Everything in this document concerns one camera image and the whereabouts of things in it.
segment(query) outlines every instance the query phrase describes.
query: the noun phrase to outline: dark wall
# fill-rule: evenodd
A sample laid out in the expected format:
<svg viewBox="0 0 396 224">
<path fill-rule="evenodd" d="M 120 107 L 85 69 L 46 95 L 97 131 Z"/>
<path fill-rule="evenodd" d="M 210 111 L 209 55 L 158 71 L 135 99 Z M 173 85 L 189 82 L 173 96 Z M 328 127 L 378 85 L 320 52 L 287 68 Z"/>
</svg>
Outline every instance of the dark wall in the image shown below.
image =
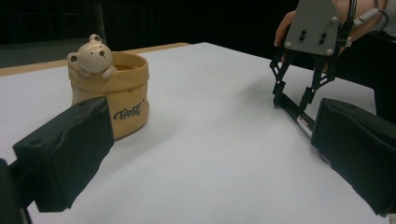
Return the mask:
<svg viewBox="0 0 396 224">
<path fill-rule="evenodd" d="M 106 43 L 112 50 L 176 42 L 208 42 L 270 58 L 275 30 L 298 0 L 243 5 L 197 1 L 5 0 L 1 45 L 87 37 L 100 33 L 94 4 L 102 3 Z"/>
<path fill-rule="evenodd" d="M 297 0 L 259 5 L 154 4 L 105 6 L 107 44 L 114 50 L 175 42 L 209 42 L 262 57 L 274 54 L 275 30 Z"/>
</svg>

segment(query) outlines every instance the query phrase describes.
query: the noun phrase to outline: white table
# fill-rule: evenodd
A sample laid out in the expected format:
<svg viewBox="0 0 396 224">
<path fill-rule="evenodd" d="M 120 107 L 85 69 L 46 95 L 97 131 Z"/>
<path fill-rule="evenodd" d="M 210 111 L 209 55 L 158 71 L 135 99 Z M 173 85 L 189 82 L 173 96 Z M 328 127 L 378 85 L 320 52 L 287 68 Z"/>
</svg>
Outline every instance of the white table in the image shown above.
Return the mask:
<svg viewBox="0 0 396 224">
<path fill-rule="evenodd" d="M 140 54 L 148 59 L 148 124 L 117 141 L 71 209 L 34 223 L 389 223 L 318 156 L 274 108 L 269 60 L 208 43 Z M 299 102 L 312 71 L 292 66 L 284 92 Z M 0 157 L 66 110 L 65 66 L 0 78 Z M 322 97 L 375 112 L 374 93 L 337 78 Z"/>
</svg>

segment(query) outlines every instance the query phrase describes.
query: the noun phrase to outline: ceramic pot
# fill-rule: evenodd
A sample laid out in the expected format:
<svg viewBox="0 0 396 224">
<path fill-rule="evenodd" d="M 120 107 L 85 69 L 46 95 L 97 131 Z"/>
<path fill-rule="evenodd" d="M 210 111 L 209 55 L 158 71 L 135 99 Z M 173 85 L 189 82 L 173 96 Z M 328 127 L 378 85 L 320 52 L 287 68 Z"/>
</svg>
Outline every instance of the ceramic pot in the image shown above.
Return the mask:
<svg viewBox="0 0 396 224">
<path fill-rule="evenodd" d="M 112 64 L 117 70 L 109 78 L 71 72 L 70 64 L 68 75 L 73 92 L 72 105 L 92 97 L 107 98 L 114 138 L 118 140 L 136 132 L 148 121 L 149 63 L 139 55 L 112 53 Z"/>
</svg>

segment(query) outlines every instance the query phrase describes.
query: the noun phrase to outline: metal gripper mount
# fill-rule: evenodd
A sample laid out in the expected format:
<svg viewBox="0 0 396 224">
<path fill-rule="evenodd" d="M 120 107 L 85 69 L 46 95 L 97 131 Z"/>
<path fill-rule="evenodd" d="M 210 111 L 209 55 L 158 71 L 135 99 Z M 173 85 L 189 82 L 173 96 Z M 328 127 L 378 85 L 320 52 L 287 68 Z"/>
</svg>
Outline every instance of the metal gripper mount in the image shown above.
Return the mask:
<svg viewBox="0 0 396 224">
<path fill-rule="evenodd" d="M 303 111 L 308 104 L 312 103 L 316 91 L 335 79 L 335 61 L 340 50 L 338 43 L 340 31 L 339 18 L 332 1 L 301 0 L 299 2 L 283 46 L 278 48 L 270 63 L 276 77 L 273 90 L 275 106 L 280 104 L 286 85 L 283 77 L 297 53 L 310 54 L 315 58 L 312 85 L 306 87 L 300 102 L 300 108 Z M 284 61 L 279 67 L 282 56 L 284 56 Z M 326 63 L 328 69 L 324 74 L 323 68 Z"/>
</svg>

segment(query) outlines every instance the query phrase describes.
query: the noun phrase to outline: teddy bear figurine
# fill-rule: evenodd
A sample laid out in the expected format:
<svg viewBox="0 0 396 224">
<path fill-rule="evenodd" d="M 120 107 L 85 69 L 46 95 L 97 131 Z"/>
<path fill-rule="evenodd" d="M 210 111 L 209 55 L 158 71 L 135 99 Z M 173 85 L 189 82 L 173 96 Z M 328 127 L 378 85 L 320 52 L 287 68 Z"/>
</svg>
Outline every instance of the teddy bear figurine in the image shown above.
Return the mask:
<svg viewBox="0 0 396 224">
<path fill-rule="evenodd" d="M 111 50 L 102 43 L 99 35 L 91 35 L 90 41 L 81 46 L 78 52 L 67 55 L 71 71 L 75 75 L 82 74 L 84 77 L 100 74 L 103 79 L 109 78 L 117 70 L 112 60 Z"/>
</svg>

